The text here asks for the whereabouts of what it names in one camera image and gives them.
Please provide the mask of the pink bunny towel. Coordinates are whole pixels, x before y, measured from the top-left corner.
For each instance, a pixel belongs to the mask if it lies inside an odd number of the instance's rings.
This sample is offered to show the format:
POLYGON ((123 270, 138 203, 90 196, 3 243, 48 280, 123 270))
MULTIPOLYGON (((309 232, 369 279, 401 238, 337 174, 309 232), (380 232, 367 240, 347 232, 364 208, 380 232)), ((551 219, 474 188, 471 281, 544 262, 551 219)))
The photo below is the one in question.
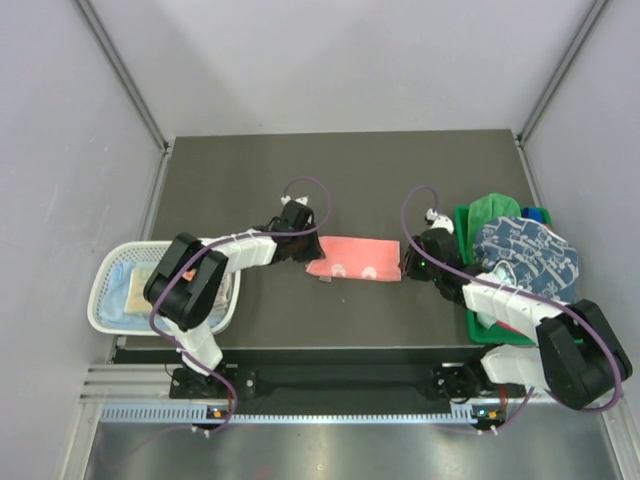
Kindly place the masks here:
POLYGON ((373 238, 321 236, 324 257, 311 261, 306 272, 318 278, 399 282, 400 242, 373 238))

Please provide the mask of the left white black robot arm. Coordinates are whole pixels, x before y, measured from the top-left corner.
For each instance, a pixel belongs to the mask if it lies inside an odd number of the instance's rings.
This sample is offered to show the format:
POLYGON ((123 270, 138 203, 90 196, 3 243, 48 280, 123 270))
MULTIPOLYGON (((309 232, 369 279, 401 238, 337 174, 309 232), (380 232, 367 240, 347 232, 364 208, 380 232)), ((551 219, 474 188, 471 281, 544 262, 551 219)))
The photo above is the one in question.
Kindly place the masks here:
POLYGON ((308 199, 282 201, 281 213, 265 226, 208 244, 188 233, 176 236, 143 288, 152 306, 150 328, 180 353, 179 378, 205 396, 220 394, 227 383, 208 320, 224 278, 287 259, 309 263, 324 257, 308 199))

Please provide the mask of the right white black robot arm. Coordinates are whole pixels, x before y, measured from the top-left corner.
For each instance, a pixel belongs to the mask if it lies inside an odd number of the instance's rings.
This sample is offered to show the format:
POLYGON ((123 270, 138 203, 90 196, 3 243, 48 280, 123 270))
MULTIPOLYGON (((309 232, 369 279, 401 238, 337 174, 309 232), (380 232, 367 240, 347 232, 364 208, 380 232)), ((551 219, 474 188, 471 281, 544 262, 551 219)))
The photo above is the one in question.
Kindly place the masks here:
POLYGON ((529 341, 490 344, 469 360, 466 380, 474 393, 487 396, 514 384, 544 390, 576 411, 604 412, 619 403, 633 367, 596 303, 566 303, 509 286, 462 262, 454 233, 444 227, 407 240, 405 276, 433 283, 444 299, 492 316, 529 341))

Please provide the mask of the green towel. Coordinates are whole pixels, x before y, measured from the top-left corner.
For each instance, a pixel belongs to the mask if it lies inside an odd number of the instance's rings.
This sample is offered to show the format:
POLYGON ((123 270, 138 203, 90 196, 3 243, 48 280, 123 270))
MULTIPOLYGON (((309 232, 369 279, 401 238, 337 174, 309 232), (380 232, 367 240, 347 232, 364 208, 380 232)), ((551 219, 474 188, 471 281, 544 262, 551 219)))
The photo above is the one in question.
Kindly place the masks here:
POLYGON ((518 202, 500 193, 491 193, 472 202, 467 216, 466 253, 469 259, 475 259, 473 246, 476 234, 486 223, 501 216, 519 216, 520 214, 521 207, 518 202))

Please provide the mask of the white mint towel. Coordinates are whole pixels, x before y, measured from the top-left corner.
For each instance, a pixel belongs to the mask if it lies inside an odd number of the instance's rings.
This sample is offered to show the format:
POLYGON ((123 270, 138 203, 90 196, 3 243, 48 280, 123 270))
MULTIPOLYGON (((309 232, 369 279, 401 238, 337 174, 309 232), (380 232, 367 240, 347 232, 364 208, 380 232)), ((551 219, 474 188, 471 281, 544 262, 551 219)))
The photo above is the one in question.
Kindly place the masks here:
MULTIPOLYGON (((495 265, 492 271, 492 275, 495 277, 501 287, 517 286, 516 277, 512 268, 504 261, 500 261, 495 265)), ((495 326, 498 322, 498 320, 494 316, 484 313, 477 313, 476 318, 477 321, 486 329, 495 326)))

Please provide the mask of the blue towel in bin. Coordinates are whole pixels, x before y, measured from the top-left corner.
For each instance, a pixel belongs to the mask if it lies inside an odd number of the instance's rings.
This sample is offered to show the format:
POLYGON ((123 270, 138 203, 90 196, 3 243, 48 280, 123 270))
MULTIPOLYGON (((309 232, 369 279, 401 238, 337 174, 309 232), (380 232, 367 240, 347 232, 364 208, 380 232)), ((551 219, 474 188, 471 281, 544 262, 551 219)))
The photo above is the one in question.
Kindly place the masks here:
POLYGON ((546 224, 544 213, 537 208, 523 208, 521 214, 523 218, 546 224))

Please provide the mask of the green plastic bin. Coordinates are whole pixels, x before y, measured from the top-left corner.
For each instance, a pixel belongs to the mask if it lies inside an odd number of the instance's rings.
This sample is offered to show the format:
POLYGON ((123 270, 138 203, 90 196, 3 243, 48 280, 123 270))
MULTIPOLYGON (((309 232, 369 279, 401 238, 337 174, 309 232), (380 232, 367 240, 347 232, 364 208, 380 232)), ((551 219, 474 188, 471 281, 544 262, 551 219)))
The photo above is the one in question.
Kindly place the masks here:
MULTIPOLYGON (((541 210, 545 215, 546 226, 552 227, 552 220, 549 212, 545 208, 541 207, 524 207, 524 208, 537 208, 541 210)), ((470 259, 466 253, 467 245, 467 216, 469 206, 460 205, 455 208, 454 211, 454 224, 455 232, 458 241, 458 247, 461 258, 465 264, 470 262, 470 259)), ((469 339, 478 345, 489 344, 509 344, 514 346, 532 346, 533 342, 527 337, 516 333, 513 330, 503 328, 499 325, 495 325, 489 329, 484 328, 476 318, 476 313, 470 310, 466 311, 466 323, 469 339)))

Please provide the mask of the blue white patterned towel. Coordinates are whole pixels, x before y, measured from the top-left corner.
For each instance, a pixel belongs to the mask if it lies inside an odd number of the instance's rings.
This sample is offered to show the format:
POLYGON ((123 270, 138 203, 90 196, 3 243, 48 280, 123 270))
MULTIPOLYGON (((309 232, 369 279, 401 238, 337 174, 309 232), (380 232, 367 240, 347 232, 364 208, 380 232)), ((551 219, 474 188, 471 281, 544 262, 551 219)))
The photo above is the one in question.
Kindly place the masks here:
POLYGON ((498 262, 506 262, 518 288, 566 303, 576 300, 578 252, 544 224, 516 216, 495 218, 476 234, 473 250, 491 273, 498 262))

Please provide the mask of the white perforated plastic basket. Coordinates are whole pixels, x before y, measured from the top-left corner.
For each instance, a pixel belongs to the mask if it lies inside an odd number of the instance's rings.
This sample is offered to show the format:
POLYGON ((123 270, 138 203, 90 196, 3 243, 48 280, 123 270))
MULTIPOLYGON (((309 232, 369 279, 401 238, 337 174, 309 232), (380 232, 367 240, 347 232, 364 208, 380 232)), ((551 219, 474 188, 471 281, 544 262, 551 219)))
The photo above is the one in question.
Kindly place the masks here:
MULTIPOLYGON (((104 293, 106 292, 106 286, 111 270, 117 262, 157 262, 158 264, 158 262, 168 249, 169 245, 170 243, 168 241, 128 242, 116 247, 104 258, 95 277, 87 306, 87 317, 89 323, 95 330, 111 335, 129 335, 143 337, 154 337, 156 335, 156 333, 151 328, 150 329, 153 333, 143 331, 127 331, 120 329, 111 330, 110 328, 107 328, 106 326, 100 324, 101 319, 98 315, 98 308, 100 306, 100 302, 103 299, 104 293)), ((232 296, 223 323, 216 329, 211 328, 212 333, 215 335, 222 333, 230 325, 237 306, 241 286, 241 274, 236 272, 230 275, 232 275, 233 277, 232 296)))

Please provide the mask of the cream lettered folded towel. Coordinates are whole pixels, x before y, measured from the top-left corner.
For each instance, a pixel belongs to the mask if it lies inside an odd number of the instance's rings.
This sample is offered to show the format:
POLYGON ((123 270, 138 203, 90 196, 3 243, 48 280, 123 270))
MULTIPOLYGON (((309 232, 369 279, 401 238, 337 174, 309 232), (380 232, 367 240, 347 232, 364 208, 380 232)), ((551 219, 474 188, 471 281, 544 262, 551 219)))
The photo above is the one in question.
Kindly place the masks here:
POLYGON ((144 298, 144 287, 155 269, 152 263, 136 265, 130 274, 129 287, 124 304, 124 312, 130 315, 148 314, 152 306, 144 298))

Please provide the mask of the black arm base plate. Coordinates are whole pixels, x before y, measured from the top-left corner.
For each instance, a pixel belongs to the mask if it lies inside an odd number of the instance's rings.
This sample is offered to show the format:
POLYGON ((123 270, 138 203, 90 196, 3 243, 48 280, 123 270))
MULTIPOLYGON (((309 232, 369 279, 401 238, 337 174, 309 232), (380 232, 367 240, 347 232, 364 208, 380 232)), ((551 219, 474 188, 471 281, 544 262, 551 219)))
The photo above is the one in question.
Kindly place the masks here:
POLYGON ((475 383, 460 365, 418 364, 221 364, 227 381, 211 396, 172 373, 169 397, 180 400, 239 400, 242 414, 443 413, 449 405, 487 398, 502 405, 519 398, 518 386, 475 383))

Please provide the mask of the right aluminium frame post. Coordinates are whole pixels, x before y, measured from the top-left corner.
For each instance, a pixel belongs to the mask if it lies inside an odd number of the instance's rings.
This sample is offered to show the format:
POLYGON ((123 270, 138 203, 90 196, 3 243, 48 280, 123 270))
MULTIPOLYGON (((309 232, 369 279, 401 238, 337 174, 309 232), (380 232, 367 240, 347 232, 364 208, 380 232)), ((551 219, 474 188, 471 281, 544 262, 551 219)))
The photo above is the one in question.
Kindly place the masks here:
POLYGON ((564 49, 552 70, 551 75, 545 83, 539 97, 535 101, 532 110, 526 117, 522 128, 515 135, 516 146, 520 149, 524 149, 526 143, 535 132, 539 122, 550 107, 551 102, 554 100, 557 92, 563 85, 567 75, 578 60, 582 50, 591 35, 594 33, 598 23, 610 4, 610 0, 596 0, 590 2, 586 13, 583 15, 577 29, 572 34, 567 47, 564 49))

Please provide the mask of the aluminium frame post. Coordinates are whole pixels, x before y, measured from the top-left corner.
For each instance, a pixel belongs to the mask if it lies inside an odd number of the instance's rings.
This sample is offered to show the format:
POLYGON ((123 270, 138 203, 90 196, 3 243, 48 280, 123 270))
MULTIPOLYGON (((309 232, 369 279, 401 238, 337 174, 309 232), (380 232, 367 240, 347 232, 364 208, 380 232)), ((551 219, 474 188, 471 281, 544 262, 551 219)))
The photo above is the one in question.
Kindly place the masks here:
POLYGON ((158 123, 154 119, 146 101, 136 85, 133 76, 122 59, 118 48, 112 40, 111 35, 101 20, 93 3, 88 0, 72 0, 71 3, 87 25, 91 35, 102 51, 117 81, 124 89, 126 96, 131 102, 135 112, 142 121, 154 144, 158 146, 162 152, 167 151, 169 148, 169 141, 165 138, 165 135, 162 133, 158 123))
POLYGON ((598 23, 610 4, 610 0, 596 0, 590 2, 586 13, 583 15, 577 29, 572 34, 567 47, 564 49, 552 70, 551 75, 545 83, 539 97, 535 101, 532 110, 526 117, 522 128, 515 135, 516 146, 520 149, 524 149, 526 143, 535 132, 539 122, 550 107, 551 102, 554 100, 557 92, 563 85, 567 75, 578 60, 582 50, 591 35, 594 33, 598 23))

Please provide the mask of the left aluminium frame post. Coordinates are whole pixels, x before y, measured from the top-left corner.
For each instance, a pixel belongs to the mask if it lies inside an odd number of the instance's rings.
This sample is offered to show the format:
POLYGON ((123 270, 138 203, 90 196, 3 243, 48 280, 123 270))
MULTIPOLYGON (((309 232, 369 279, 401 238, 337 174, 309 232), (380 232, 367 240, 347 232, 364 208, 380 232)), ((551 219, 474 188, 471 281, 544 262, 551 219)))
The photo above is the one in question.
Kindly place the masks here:
POLYGON ((87 25, 91 35, 102 51, 117 81, 124 89, 126 96, 131 102, 135 112, 142 121, 154 144, 158 146, 162 152, 167 151, 169 148, 169 141, 165 138, 165 135, 162 133, 158 123, 154 119, 146 101, 136 85, 133 76, 122 59, 118 48, 112 40, 111 35, 101 20, 93 3, 88 0, 72 0, 71 3, 87 25))

